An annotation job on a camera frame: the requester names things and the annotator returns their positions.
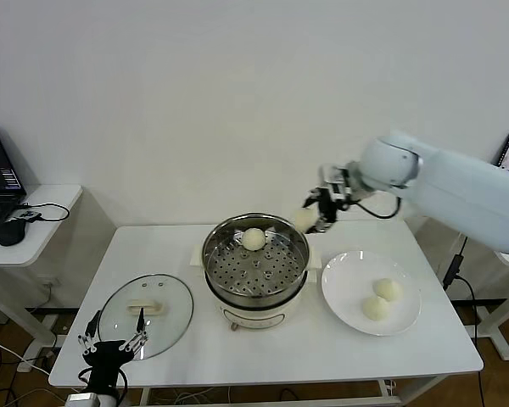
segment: glass lid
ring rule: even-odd
[[[171,348],[193,316],[193,296],[184,282],[167,274],[141,276],[117,290],[98,320],[101,341],[130,341],[143,308],[148,341],[134,360],[148,359]]]

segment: white robotic arm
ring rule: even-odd
[[[322,187],[308,199],[319,202],[317,231],[325,231],[335,221],[334,206],[346,210],[380,190],[407,200],[419,213],[489,248],[509,254],[506,170],[393,132],[373,141],[359,163],[344,168],[324,166],[321,173]]]

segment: white side table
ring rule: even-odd
[[[498,259],[509,267],[509,254],[495,252]],[[500,325],[509,319],[509,299],[494,311],[489,312],[486,307],[477,307],[477,315],[481,322],[477,326],[477,337],[489,337],[498,354],[503,360],[509,360],[509,344],[500,331]],[[475,326],[466,326],[470,337],[475,336]]]
[[[29,204],[54,203],[68,209],[71,209],[81,196],[79,185],[28,186],[26,190],[25,202]],[[45,207],[42,209],[42,212],[44,211],[48,218],[64,216],[64,211],[60,208]],[[10,247],[0,246],[0,268],[26,267],[34,263],[61,223],[32,223],[22,242]],[[0,322],[4,323],[7,318],[11,318],[34,338],[24,354],[25,359],[37,357],[43,347],[62,346],[65,335],[58,335],[55,343],[55,336],[50,331],[57,317],[57,315],[47,315],[43,322],[40,322],[8,294],[6,287],[0,287]],[[17,370],[30,371],[30,369],[28,364],[21,363]]]

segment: pot handle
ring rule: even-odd
[[[321,255],[310,246],[309,264],[307,265],[307,282],[316,282],[316,273],[322,268]]]
[[[202,266],[202,245],[194,246],[193,254],[190,258],[190,265],[195,268],[196,274],[204,276],[204,267]]]

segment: metal frame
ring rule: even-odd
[[[356,397],[351,399],[318,399],[298,401],[267,401],[261,403],[224,403],[205,404],[212,407],[367,407],[367,406],[405,406],[411,401],[426,393],[429,389],[442,382],[446,376],[419,377],[406,385],[403,390],[393,395],[392,385],[387,385],[384,379],[378,379],[378,397]],[[147,404],[151,387],[144,387],[140,400],[140,407],[157,407]]]

